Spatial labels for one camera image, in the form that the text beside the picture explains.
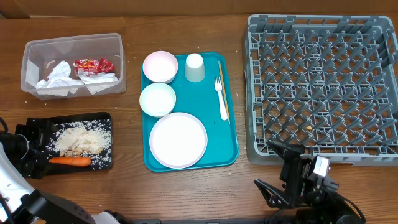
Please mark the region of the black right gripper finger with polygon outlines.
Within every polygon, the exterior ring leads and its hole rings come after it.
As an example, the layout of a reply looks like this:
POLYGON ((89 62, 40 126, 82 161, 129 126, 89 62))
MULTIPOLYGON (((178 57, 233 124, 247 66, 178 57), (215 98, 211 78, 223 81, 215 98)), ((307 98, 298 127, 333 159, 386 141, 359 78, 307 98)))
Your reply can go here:
POLYGON ((255 185, 260 190, 261 194, 263 195, 267 205, 270 208, 287 208, 288 201, 284 191, 263 182, 262 180, 255 179, 255 185))
POLYGON ((302 144, 285 144, 279 141, 268 141, 267 145, 285 161, 300 157, 306 149, 302 144))

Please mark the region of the white napkin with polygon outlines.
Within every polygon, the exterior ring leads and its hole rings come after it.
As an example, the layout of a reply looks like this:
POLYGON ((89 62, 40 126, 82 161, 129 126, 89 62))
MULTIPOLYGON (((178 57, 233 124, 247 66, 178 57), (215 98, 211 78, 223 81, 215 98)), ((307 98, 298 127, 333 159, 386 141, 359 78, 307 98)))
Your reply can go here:
POLYGON ((107 88, 114 86, 113 82, 118 81, 114 72, 99 73, 97 75, 77 75, 78 79, 71 77, 72 69, 66 61, 61 61, 54 67, 52 72, 36 84, 36 89, 59 88, 55 91, 39 91, 42 95, 67 96, 69 93, 75 94, 77 85, 85 85, 91 95, 95 95, 107 88))

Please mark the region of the orange carrot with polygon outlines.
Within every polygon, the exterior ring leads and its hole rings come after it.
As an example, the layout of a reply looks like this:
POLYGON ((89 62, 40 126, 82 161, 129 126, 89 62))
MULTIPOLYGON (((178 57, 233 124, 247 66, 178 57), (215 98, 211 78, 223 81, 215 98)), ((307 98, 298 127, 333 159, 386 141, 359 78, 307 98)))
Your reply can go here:
POLYGON ((91 164, 90 157, 54 157, 49 160, 52 164, 86 167, 91 164))

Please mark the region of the red snack wrapper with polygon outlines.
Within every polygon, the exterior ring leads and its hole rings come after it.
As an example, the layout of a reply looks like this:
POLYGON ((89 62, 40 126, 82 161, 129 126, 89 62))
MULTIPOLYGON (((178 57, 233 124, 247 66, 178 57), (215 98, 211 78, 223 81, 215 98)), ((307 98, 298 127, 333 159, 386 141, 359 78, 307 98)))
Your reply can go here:
POLYGON ((99 73, 111 73, 116 67, 106 58, 96 59, 79 59, 74 61, 75 71, 78 75, 97 75, 99 73))

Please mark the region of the white plastic fork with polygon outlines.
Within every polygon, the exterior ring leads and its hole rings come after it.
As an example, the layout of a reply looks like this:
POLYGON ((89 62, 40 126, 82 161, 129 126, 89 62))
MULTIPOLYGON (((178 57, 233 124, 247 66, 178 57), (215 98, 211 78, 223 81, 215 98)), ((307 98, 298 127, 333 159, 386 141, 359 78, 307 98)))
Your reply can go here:
POLYGON ((215 90, 217 91, 218 94, 218 101, 219 101, 219 106, 220 106, 220 116, 221 119, 223 121, 226 121, 228 119, 228 115, 226 112, 226 106, 224 103, 224 98, 223 98, 223 94, 222 94, 222 84, 221 84, 221 78, 220 77, 215 77, 214 80, 214 86, 215 86, 215 90))

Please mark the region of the white plate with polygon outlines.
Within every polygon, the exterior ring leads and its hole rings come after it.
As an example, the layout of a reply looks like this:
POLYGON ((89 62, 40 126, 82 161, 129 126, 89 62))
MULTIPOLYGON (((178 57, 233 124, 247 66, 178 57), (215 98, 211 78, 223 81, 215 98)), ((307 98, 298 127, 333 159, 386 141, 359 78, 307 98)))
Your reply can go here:
POLYGON ((195 116, 175 112, 160 118, 149 136, 154 158, 171 169, 184 169, 196 164, 204 155, 208 135, 203 123, 195 116))

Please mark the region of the wooden chopstick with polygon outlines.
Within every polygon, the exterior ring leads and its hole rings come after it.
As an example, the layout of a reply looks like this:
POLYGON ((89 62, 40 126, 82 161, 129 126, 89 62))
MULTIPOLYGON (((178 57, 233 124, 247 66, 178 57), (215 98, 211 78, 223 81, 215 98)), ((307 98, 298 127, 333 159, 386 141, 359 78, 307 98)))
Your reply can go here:
POLYGON ((223 98, 224 98, 224 105, 226 108, 225 110, 226 110, 226 115, 227 115, 227 119, 228 119, 228 124, 231 124, 230 117, 229 117, 228 100, 226 97, 226 90, 225 90, 224 80, 223 80, 223 70, 222 70, 220 61, 218 61, 218 66, 219 66, 219 71, 220 71, 220 80, 221 80, 222 93, 223 93, 223 98))

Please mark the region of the white cup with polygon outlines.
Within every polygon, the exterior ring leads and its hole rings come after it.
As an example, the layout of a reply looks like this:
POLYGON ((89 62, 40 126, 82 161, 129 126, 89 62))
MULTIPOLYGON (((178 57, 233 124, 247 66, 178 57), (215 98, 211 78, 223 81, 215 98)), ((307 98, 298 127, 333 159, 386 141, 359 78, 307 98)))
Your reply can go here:
POLYGON ((185 77, 190 82, 201 82, 205 77, 204 59, 200 54, 189 54, 185 61, 185 77))

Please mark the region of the cream bowl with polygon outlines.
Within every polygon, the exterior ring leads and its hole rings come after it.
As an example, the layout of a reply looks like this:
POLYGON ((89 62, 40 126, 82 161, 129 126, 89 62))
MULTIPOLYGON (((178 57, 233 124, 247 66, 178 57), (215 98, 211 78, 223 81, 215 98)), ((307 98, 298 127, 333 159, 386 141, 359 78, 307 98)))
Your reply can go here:
POLYGON ((172 112, 177 101, 174 89, 165 83, 146 86, 139 97, 139 105, 147 115, 161 118, 172 112))

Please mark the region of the pink bowl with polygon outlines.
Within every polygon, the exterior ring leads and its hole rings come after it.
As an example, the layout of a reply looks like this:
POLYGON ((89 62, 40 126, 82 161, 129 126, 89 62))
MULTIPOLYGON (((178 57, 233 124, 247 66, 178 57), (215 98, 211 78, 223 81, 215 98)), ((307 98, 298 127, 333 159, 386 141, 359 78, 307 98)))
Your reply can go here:
POLYGON ((178 72, 177 58, 166 51, 156 51, 149 54, 143 64, 144 75, 155 83, 170 83, 178 72))

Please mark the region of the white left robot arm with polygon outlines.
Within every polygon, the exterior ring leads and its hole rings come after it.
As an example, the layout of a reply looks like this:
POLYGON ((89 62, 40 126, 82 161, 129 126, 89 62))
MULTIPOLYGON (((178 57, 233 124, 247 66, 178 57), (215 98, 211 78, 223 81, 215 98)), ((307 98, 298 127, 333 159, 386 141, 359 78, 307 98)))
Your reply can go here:
POLYGON ((15 132, 1 121, 1 223, 125 223, 116 212, 90 215, 67 199, 33 188, 27 178, 41 179, 48 173, 78 171, 79 167, 52 164, 46 147, 60 122, 72 117, 29 118, 15 132))

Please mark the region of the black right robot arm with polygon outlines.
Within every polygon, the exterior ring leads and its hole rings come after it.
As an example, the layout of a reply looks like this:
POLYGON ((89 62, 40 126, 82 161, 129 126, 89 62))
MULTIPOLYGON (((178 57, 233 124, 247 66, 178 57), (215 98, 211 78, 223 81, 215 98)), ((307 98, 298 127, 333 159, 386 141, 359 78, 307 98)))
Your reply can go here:
POLYGON ((366 218, 352 201, 340 195, 339 185, 328 172, 329 159, 315 156, 304 159, 302 144, 267 141, 283 161, 282 189, 259 179, 254 181, 267 205, 278 211, 268 223, 365 223, 366 218))

